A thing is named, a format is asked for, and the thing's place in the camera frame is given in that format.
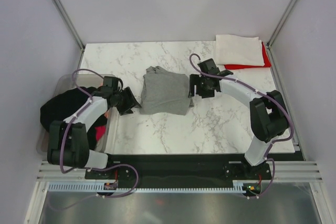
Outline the grey t shirt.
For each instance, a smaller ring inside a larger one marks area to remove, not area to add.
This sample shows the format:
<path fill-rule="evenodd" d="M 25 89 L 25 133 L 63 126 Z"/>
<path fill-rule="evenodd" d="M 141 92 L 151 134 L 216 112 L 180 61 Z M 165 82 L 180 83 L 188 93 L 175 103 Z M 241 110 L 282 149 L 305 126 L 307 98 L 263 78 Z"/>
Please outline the grey t shirt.
<path fill-rule="evenodd" d="M 143 76 L 140 113 L 186 115 L 194 107 L 189 91 L 187 75 L 170 72 L 160 66 L 148 67 Z"/>

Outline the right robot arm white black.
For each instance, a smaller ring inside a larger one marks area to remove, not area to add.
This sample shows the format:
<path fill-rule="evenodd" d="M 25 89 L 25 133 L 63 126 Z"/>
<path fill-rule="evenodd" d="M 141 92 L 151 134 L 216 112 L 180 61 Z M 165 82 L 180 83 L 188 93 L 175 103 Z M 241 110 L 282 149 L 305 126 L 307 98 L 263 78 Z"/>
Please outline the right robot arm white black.
<path fill-rule="evenodd" d="M 198 74 L 190 75 L 190 96 L 213 98 L 216 92 L 229 95 L 249 108 L 253 139 L 244 154 L 241 174 L 248 179 L 259 173 L 259 165 L 267 160 L 272 146 L 292 138 L 293 122 L 287 112 L 282 94 L 273 90 L 263 93 L 239 80 L 229 70 L 221 71 L 214 60 L 207 59 L 195 65 L 191 54 L 189 61 Z"/>

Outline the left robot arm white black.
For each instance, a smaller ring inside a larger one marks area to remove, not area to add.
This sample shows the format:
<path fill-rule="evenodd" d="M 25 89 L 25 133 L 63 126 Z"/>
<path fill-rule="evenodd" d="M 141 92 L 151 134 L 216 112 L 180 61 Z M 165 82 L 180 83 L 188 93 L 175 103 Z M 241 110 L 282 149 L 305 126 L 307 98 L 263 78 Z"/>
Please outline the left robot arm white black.
<path fill-rule="evenodd" d="M 96 170 L 103 178 L 111 178 L 115 173 L 108 154 L 89 148 L 87 132 L 111 108 L 116 108 L 120 115 L 127 115 L 141 106 L 120 78 L 105 76 L 102 79 L 102 85 L 92 93 L 76 86 L 87 100 L 71 116 L 53 121 L 50 126 L 47 161 L 58 165 L 63 174 L 75 168 Z"/>

